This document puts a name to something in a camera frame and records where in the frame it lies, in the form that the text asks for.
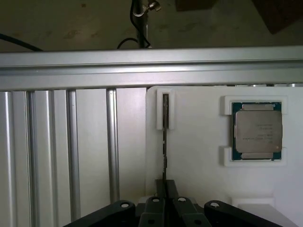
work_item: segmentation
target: white panel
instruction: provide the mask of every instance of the white panel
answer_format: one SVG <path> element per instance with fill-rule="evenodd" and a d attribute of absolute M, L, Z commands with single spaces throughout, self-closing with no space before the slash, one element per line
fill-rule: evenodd
<path fill-rule="evenodd" d="M 71 222 L 66 91 L 53 92 L 58 226 Z"/>
<path fill-rule="evenodd" d="M 146 88 L 117 89 L 120 199 L 145 195 Z"/>
<path fill-rule="evenodd" d="M 55 147 L 51 91 L 35 92 L 35 171 L 38 226 L 57 226 Z"/>
<path fill-rule="evenodd" d="M 26 92 L 12 93 L 17 188 L 17 226 L 31 227 L 29 146 Z"/>
<path fill-rule="evenodd" d="M 174 179 L 182 196 L 203 205 L 209 200 L 229 203 L 231 197 L 273 196 L 276 209 L 303 226 L 303 89 L 301 87 L 174 87 L 175 129 L 168 130 L 168 179 Z M 154 179 L 161 178 L 162 131 L 156 130 L 156 91 L 147 92 L 146 190 L 153 194 Z M 231 117 L 221 105 L 225 96 L 286 96 L 288 112 L 282 115 L 283 167 L 237 167 L 223 165 L 222 147 L 230 146 Z"/>
<path fill-rule="evenodd" d="M 16 184 L 12 99 L 0 92 L 0 226 L 16 227 Z"/>
<path fill-rule="evenodd" d="M 249 204 L 249 203 L 242 203 L 239 204 L 238 208 L 257 215 L 258 217 L 264 218 L 268 221 L 276 223 L 280 226 L 287 226 L 287 227 L 298 227 L 295 223 L 277 211 L 274 207 L 269 204 Z"/>
<path fill-rule="evenodd" d="M 77 90 L 81 216 L 110 203 L 105 89 Z"/>

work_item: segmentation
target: metal clamp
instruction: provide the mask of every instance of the metal clamp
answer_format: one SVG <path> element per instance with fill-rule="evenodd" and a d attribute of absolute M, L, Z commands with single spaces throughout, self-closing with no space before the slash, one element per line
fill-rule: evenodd
<path fill-rule="evenodd" d="M 156 10 L 159 11 L 161 9 L 161 5 L 158 1 L 156 0 L 150 0 L 148 3 L 148 6 L 142 5 L 142 12 L 137 14 L 133 12 L 133 15 L 135 17 L 142 17 L 146 12 L 151 11 L 151 10 Z"/>

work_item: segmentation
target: vertical aluminum bar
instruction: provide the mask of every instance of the vertical aluminum bar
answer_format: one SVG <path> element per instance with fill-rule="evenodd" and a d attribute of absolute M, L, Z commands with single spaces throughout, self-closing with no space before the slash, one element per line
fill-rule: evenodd
<path fill-rule="evenodd" d="M 53 92 L 58 226 L 71 222 L 70 168 L 67 97 L 65 90 Z"/>
<path fill-rule="evenodd" d="M 71 220 L 81 218 L 76 91 L 69 92 L 71 158 Z"/>
<path fill-rule="evenodd" d="M 37 172 L 36 172 L 36 115 L 35 115 L 35 92 L 27 92 L 27 123 L 28 123 L 28 147 L 29 147 L 29 183 L 30 183 L 30 206 L 31 206 L 31 222 L 32 227 L 39 226 L 39 213 L 38 213 L 38 184 L 36 183 Z"/>
<path fill-rule="evenodd" d="M 57 189 L 53 132 L 53 94 L 35 92 L 35 171 L 38 226 L 56 227 Z"/>
<path fill-rule="evenodd" d="M 17 189 L 17 226 L 32 227 L 28 101 L 25 91 L 12 92 Z"/>
<path fill-rule="evenodd" d="M 107 132 L 111 203 L 120 200 L 116 90 L 107 91 Z"/>
<path fill-rule="evenodd" d="M 0 92 L 0 223 L 16 227 L 16 174 L 10 92 Z"/>

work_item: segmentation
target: aluminum frame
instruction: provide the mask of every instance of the aluminum frame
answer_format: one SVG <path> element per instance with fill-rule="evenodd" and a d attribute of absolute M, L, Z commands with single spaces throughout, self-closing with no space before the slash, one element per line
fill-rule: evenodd
<path fill-rule="evenodd" d="M 302 83 L 303 46 L 0 54 L 0 91 Z"/>

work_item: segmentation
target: metal strip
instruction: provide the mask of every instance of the metal strip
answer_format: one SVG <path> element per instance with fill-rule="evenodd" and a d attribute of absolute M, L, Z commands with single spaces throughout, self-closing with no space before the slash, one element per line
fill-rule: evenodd
<path fill-rule="evenodd" d="M 145 196 L 145 95 L 145 88 L 116 90 L 119 187 L 123 200 L 139 201 Z"/>
<path fill-rule="evenodd" d="M 76 91 L 69 91 L 68 96 L 70 117 L 71 220 L 75 221 L 81 218 Z"/>
<path fill-rule="evenodd" d="M 16 173 L 13 140 L 13 112 L 10 92 L 0 92 L 0 220 L 1 225 L 16 227 Z"/>
<path fill-rule="evenodd" d="M 67 98 L 65 90 L 53 92 L 54 140 L 57 179 L 57 217 L 58 226 L 71 222 L 70 168 Z"/>
<path fill-rule="evenodd" d="M 166 184 L 166 171 L 167 171 L 167 128 L 169 122 L 169 95 L 163 94 L 163 173 L 162 180 Z"/>
<path fill-rule="evenodd" d="M 120 200 L 116 90 L 107 91 L 107 132 L 110 201 Z"/>
<path fill-rule="evenodd" d="M 105 89 L 76 90 L 81 216 L 110 203 Z"/>
<path fill-rule="evenodd" d="M 303 59 L 303 46 L 1 53 L 0 67 Z"/>
<path fill-rule="evenodd" d="M 287 84 L 275 84 L 275 87 L 287 87 Z"/>
<path fill-rule="evenodd" d="M 38 226 L 56 227 L 57 186 L 53 131 L 53 94 L 35 92 L 35 171 Z"/>
<path fill-rule="evenodd" d="M 32 227 L 28 103 L 24 91 L 12 92 L 17 187 L 17 226 Z"/>
<path fill-rule="evenodd" d="M 75 65 L 45 66 L 30 68 L 2 68 L 0 76 L 56 76 L 76 74 L 107 74 L 107 73 L 147 73 L 147 72 L 178 72 L 178 71 L 231 71 L 231 70 L 267 70 L 267 69 L 299 69 L 303 60 L 284 61 L 219 61 L 219 62 L 163 62 L 147 64 L 122 65 Z"/>
<path fill-rule="evenodd" d="M 37 172 L 36 172 L 36 111 L 35 111 L 35 93 L 27 92 L 27 124 L 28 124 L 28 136 L 29 136 L 29 184 L 30 184 L 30 206 L 31 206 L 31 220 L 32 227 L 38 227 L 39 215 L 38 215 L 38 201 L 37 201 L 37 191 L 38 184 L 36 183 Z"/>
<path fill-rule="evenodd" d="M 303 84 L 289 84 L 288 87 L 303 87 Z"/>
<path fill-rule="evenodd" d="M 251 87 L 266 87 L 266 84 L 253 84 Z"/>
<path fill-rule="evenodd" d="M 1 76 L 0 90 L 302 83 L 302 68 Z"/>

